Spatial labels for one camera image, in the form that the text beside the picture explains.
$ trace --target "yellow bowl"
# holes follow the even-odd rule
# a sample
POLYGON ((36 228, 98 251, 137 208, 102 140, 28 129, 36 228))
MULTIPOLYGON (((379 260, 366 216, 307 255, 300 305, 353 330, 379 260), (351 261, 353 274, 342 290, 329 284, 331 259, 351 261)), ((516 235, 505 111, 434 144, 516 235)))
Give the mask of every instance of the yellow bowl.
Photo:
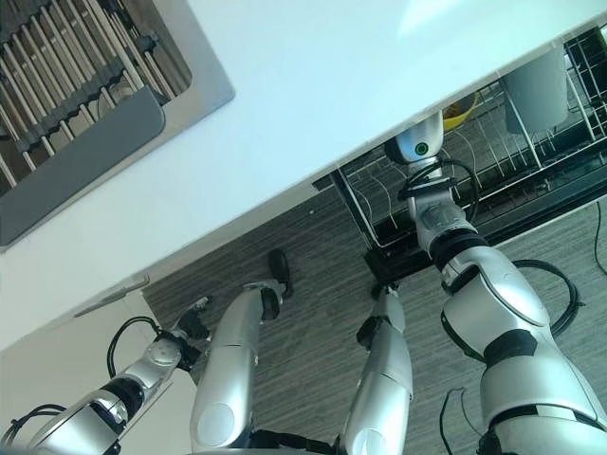
POLYGON ((470 115, 476 102, 478 101, 478 93, 470 93, 459 101, 451 104, 443 110, 443 129, 447 132, 453 128, 457 128, 470 115))

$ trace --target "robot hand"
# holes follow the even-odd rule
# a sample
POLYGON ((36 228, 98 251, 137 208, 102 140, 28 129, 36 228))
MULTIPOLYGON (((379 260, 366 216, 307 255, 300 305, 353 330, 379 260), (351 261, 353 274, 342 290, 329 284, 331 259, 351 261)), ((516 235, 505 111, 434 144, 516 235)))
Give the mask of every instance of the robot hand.
POLYGON ((28 447, 36 453, 61 455, 118 454, 118 438, 135 414, 175 368, 189 371, 198 359, 200 352, 188 341, 209 336, 199 320, 207 301, 194 303, 170 331, 159 331, 140 359, 50 420, 28 447))

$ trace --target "robot leg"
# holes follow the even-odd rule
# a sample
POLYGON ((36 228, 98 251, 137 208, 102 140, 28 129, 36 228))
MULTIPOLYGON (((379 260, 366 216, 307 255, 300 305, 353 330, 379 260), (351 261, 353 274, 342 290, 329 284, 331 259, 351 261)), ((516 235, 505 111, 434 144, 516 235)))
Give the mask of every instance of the robot leg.
POLYGON ((248 284, 221 318, 194 400, 194 452, 247 445, 259 325, 278 316, 284 291, 276 280, 248 284))
POLYGON ((382 290, 357 340, 368 351, 356 397, 340 436, 340 453, 400 455, 405 445, 413 375, 394 288, 382 290))

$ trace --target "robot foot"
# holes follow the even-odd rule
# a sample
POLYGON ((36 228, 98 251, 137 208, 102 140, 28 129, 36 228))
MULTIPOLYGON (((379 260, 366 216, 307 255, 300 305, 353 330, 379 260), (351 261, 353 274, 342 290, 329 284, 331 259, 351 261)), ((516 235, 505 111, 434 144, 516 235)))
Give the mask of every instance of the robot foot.
POLYGON ((285 285, 283 299, 288 299, 293 295, 293 284, 291 282, 291 272, 288 269, 288 261, 286 260, 285 253, 279 248, 272 249, 267 254, 267 263, 272 278, 285 285))

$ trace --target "metal wire rack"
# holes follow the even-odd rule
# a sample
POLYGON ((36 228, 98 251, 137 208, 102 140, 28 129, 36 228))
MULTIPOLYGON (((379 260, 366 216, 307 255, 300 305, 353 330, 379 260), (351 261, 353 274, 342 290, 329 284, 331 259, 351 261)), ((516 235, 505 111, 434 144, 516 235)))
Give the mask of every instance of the metal wire rack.
MULTIPOLYGON (((444 136, 441 155, 466 162, 476 173, 481 205, 475 226, 491 243, 530 228, 530 220, 542 223, 571 209, 572 195, 579 196, 581 204, 580 195, 596 195, 604 180, 598 174, 592 185, 584 179, 607 164, 607 46, 595 28, 567 42, 564 50, 565 122, 530 134, 517 114, 522 133, 509 133, 505 106, 510 103, 514 112, 516 106, 495 81, 477 91, 472 114, 444 136)), ((456 178, 453 196, 465 206, 471 195, 469 177, 458 169, 444 172, 456 178)), ((386 156, 384 145, 342 166, 332 177, 369 247, 367 263, 381 282, 428 264, 428 258, 418 254, 406 201, 397 197, 406 175, 386 156)))

